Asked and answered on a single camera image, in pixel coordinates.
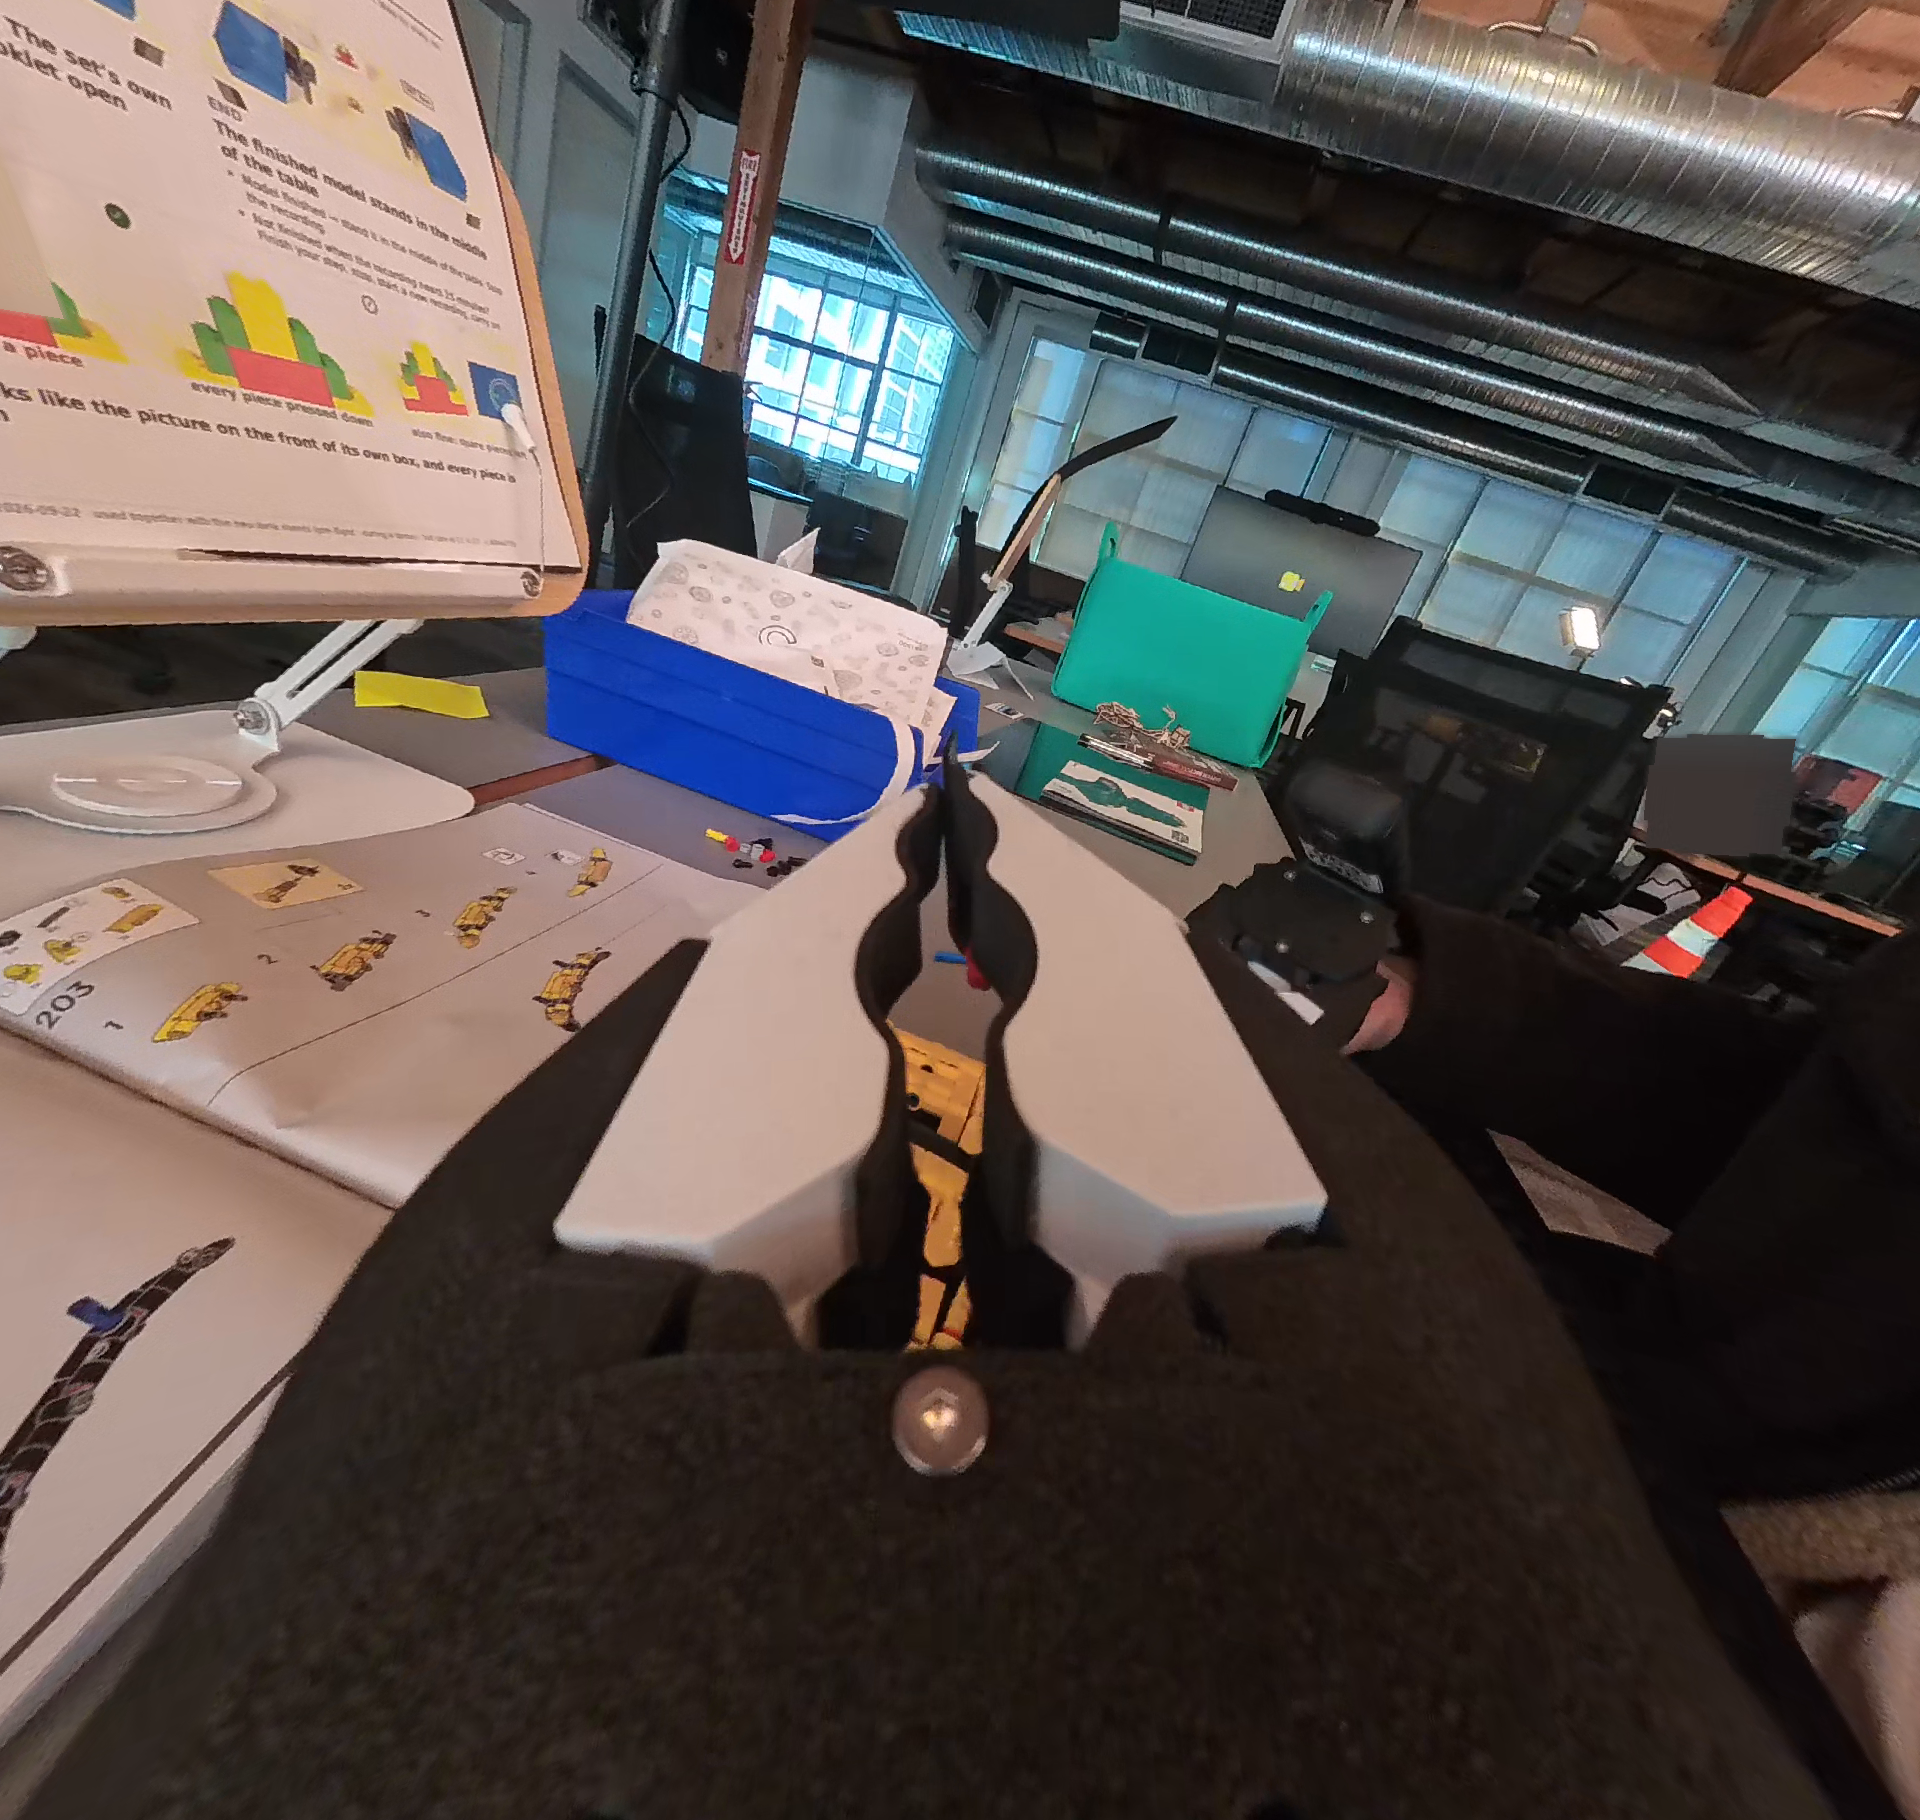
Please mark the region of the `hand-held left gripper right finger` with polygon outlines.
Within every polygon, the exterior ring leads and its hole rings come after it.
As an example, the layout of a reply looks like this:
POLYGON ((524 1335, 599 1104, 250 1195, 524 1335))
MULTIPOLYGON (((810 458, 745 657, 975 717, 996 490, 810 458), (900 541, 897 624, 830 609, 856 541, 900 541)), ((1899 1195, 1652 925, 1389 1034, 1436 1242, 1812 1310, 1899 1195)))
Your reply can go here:
POLYGON ((1325 1229, 1327 1190, 1180 914, 970 776, 960 950, 1002 1003, 979 1200, 1067 1274, 1072 1342, 1127 1274, 1325 1229))

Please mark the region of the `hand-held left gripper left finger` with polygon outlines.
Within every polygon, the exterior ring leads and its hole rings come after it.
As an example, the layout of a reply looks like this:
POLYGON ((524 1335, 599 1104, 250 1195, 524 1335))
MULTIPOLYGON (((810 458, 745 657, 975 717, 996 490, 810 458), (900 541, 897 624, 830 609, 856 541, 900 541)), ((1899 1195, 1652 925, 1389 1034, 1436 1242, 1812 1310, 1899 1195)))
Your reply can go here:
POLYGON ((939 879, 926 784, 722 918, 559 1211, 559 1247, 751 1270, 784 1304, 890 1259, 912 1191, 890 1011, 924 971, 939 879))

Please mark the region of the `yellow brick car model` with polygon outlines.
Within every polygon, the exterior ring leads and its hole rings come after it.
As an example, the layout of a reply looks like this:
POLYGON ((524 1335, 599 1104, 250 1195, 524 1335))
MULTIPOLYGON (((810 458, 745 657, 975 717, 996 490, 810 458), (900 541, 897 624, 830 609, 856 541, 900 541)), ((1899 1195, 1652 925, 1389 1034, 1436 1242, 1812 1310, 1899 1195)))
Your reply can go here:
POLYGON ((962 1203, 985 1129, 985 1065, 905 1029, 891 1034, 905 1049, 912 1158, 926 1195, 907 1355, 957 1350, 970 1332, 962 1203))

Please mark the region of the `person's right forearm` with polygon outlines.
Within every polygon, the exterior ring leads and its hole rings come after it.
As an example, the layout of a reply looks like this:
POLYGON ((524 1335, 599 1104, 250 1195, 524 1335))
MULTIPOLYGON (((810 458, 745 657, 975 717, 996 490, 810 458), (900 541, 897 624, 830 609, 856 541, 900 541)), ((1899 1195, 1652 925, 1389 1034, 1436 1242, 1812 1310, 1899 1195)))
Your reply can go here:
POLYGON ((1426 898, 1396 1041, 1352 1055, 1410 1113, 1522 1139, 1675 1229, 1807 1061, 1819 1021, 1552 945, 1426 898))

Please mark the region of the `wooden model kit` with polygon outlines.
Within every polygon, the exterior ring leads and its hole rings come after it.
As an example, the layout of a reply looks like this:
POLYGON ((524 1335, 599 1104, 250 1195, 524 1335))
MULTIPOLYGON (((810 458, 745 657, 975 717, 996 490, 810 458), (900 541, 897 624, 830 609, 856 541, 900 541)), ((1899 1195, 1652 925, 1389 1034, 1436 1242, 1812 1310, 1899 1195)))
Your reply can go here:
POLYGON ((1120 702, 1102 702, 1095 710, 1091 726, 1081 734, 1081 745, 1105 752, 1111 762, 1131 766, 1140 774, 1155 774, 1180 784, 1201 784, 1206 790, 1232 790, 1236 769, 1201 752, 1189 737, 1189 726, 1165 710, 1165 722, 1152 726, 1137 710, 1120 702))

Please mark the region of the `black mesh chair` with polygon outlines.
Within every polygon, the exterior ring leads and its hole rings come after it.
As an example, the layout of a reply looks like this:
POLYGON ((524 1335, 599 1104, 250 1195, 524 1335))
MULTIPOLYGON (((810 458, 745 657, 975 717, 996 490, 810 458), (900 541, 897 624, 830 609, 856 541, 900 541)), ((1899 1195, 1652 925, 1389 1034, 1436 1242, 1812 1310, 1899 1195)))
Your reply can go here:
POLYGON ((1670 722, 1670 687, 1396 620, 1367 657, 1335 651, 1304 756, 1404 799, 1410 891, 1550 934, 1601 909, 1670 722))

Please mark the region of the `green panel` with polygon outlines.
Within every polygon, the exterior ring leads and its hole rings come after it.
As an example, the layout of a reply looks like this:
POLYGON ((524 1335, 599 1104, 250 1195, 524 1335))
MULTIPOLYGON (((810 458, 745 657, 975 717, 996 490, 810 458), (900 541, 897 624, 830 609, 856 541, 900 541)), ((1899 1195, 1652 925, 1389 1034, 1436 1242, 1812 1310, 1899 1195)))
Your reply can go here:
POLYGON ((1201 752, 1265 769, 1327 609, 1327 587, 1294 620, 1126 564, 1105 522, 1049 694, 1089 712, 1127 706, 1147 726, 1184 726, 1201 752))

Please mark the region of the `blue plastic bin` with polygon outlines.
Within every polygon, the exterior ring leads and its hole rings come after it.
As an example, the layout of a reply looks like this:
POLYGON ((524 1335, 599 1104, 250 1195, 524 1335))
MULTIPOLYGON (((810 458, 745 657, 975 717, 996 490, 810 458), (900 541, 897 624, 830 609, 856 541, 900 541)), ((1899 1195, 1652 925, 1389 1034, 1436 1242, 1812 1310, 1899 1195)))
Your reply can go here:
POLYGON ((940 679, 926 737, 890 717, 630 627, 630 596, 587 587, 544 620, 544 726, 579 751, 839 839, 885 799, 979 745, 979 690, 940 679))

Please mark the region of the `orange traffic cone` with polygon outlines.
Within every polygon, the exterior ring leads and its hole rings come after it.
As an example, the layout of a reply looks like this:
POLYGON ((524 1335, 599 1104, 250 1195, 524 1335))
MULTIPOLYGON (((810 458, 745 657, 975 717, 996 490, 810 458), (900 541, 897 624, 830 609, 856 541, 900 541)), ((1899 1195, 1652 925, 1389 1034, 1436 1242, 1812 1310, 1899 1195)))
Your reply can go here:
POLYGON ((1624 959, 1624 969, 1690 978, 1702 971, 1710 953, 1731 934, 1731 925, 1747 914, 1751 891, 1742 885, 1724 885, 1719 898, 1690 909, 1684 918, 1659 929, 1640 953, 1624 959))

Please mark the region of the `white patterned paper bag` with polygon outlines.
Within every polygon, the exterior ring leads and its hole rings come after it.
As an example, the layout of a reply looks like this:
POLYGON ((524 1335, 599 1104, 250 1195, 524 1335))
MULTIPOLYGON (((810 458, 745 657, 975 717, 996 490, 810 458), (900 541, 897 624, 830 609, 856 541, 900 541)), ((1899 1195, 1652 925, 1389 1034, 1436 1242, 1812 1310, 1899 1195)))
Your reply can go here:
POLYGON ((924 612, 825 580, 812 531, 779 559, 666 541, 626 624, 709 657, 885 717, 900 752, 940 752, 951 694, 939 687, 949 635, 924 612))

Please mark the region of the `silver ceiling pipes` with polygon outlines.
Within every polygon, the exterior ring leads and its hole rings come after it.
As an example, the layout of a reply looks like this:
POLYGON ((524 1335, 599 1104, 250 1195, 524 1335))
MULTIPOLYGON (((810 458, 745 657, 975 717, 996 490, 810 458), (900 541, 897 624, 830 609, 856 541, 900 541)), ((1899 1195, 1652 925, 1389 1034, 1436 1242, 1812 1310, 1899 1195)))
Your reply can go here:
POLYGON ((1522 475, 1579 486, 1601 465, 1736 503, 1720 525, 1782 546, 1917 554, 1917 355, 1891 390, 1819 402, 1779 368, 1619 318, 1500 293, 1267 226, 1206 197, 1147 197, 1064 170, 932 138, 914 157, 957 261, 1174 331, 1222 380, 1311 371, 1299 390, 1412 428, 1485 420, 1522 475))

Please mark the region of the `black fleece-lined jacket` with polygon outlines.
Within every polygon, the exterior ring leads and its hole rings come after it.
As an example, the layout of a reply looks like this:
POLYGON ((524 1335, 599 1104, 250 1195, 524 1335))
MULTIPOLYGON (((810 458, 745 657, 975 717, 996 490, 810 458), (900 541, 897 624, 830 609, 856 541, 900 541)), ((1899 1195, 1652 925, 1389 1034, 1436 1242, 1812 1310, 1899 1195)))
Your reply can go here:
POLYGON ((1917 1490, 1917 934, 1805 1018, 1807 1061, 1659 1253, 1720 1508, 1917 1490))

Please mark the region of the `grid window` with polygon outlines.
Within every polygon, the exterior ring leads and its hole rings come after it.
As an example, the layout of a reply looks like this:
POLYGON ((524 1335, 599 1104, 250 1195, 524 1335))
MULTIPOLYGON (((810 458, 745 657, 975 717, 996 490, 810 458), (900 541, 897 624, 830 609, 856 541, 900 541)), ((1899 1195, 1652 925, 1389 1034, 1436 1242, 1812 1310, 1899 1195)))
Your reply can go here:
POLYGON ((962 350, 914 285, 769 266, 744 368, 745 438, 912 486, 962 350))

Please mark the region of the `black metal pole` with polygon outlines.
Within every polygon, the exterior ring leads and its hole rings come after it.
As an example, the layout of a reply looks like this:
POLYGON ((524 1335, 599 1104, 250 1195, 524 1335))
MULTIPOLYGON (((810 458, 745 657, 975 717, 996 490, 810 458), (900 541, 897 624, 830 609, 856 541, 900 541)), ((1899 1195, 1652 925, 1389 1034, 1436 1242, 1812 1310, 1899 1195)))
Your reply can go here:
POLYGON ((632 56, 632 93, 639 93, 632 170, 626 177, 616 277, 610 277, 599 355, 597 355, 597 393, 592 393, 586 458, 581 458, 587 575, 599 570, 599 550, 602 550, 609 522, 610 522, 617 425, 624 425, 630 383, 632 383, 632 341, 639 341, 639 316, 642 316, 644 282, 650 282, 666 132, 672 132, 676 107, 677 107, 684 29, 685 29, 685 0, 650 0, 650 16, 642 18, 642 42, 639 42, 639 56, 632 56))

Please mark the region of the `wooden post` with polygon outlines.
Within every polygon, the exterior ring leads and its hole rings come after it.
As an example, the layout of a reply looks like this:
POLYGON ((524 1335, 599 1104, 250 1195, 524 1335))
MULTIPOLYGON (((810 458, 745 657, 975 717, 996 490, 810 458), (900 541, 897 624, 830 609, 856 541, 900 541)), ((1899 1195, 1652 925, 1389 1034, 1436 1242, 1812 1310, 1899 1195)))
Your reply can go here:
POLYGON ((716 236, 702 363, 745 373, 779 177, 816 0, 752 0, 744 113, 716 236))

